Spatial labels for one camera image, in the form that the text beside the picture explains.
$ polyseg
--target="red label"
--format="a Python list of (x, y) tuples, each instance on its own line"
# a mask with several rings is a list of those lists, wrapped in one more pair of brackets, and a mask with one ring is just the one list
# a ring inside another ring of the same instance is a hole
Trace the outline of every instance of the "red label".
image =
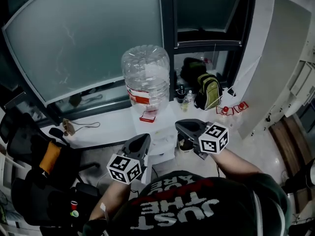
[(131, 100), (137, 102), (137, 103), (141, 103), (141, 104), (150, 104), (150, 101), (148, 98), (145, 97), (140, 97), (140, 96), (136, 96), (131, 94), (131, 92), (128, 91), (129, 97)]

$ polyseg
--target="small bottle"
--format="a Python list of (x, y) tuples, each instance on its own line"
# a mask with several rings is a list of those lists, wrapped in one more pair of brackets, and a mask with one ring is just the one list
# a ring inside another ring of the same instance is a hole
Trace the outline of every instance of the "small bottle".
[(186, 98), (187, 98), (189, 103), (192, 102), (192, 91), (191, 90), (188, 91), (188, 94), (186, 95)]
[(183, 112), (187, 112), (188, 110), (189, 101), (187, 99), (187, 96), (185, 96), (183, 103), (182, 103), (182, 110)]
[(177, 90), (177, 101), (178, 103), (182, 103), (186, 95), (186, 91), (184, 85), (180, 85)]

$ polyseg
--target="red cup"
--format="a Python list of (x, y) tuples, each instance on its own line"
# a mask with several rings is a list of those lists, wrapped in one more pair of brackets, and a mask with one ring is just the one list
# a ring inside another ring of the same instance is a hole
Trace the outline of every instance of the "red cup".
[(76, 210), (78, 206), (78, 203), (75, 201), (71, 201), (71, 210)]

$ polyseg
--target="small paper cup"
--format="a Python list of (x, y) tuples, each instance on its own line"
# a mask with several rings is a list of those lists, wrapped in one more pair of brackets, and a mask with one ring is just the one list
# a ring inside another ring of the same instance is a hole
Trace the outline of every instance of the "small paper cup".
[(71, 201), (71, 210), (76, 210), (78, 206), (78, 203), (75, 201)]
[(70, 215), (71, 215), (72, 217), (77, 218), (77, 217), (79, 217), (79, 212), (78, 212), (77, 210), (73, 210), (73, 211), (70, 213)]

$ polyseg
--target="frosted glass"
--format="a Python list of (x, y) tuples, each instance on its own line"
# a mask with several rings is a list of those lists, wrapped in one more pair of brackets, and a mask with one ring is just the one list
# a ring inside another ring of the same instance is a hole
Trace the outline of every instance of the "frosted glass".
[(162, 45), (159, 0), (34, 0), (4, 30), (45, 102), (121, 77), (131, 47)]

